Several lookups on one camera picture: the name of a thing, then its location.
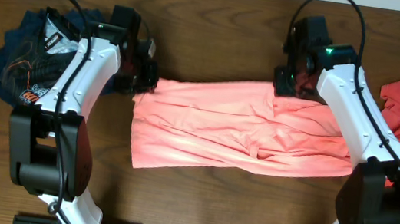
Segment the light coral pink shirt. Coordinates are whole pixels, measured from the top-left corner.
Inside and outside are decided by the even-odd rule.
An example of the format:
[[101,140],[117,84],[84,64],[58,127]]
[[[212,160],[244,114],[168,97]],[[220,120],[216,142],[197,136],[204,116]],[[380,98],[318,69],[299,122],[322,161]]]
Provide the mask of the light coral pink shirt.
[[346,142],[331,110],[275,96],[270,82],[159,80],[134,96],[134,168],[234,167],[257,175],[350,174]]

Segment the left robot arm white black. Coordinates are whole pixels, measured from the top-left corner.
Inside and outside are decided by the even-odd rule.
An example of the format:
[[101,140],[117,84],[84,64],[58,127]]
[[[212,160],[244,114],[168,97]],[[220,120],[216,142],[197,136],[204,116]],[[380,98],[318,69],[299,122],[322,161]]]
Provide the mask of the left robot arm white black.
[[47,204],[57,224],[101,224],[103,212],[88,190],[92,158],[87,122],[105,84],[122,94],[157,86],[152,38],[114,25],[93,23],[50,90],[19,105],[9,123],[10,177]]

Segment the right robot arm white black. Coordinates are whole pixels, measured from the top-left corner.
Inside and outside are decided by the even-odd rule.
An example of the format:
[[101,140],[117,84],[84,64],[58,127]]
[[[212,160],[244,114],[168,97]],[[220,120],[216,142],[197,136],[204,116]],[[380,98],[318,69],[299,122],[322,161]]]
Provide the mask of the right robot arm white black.
[[275,70],[276,93],[318,94],[352,159],[352,174],[336,197],[333,224],[400,224],[400,142],[365,85],[361,52],[348,44],[293,36],[283,52],[288,59]]

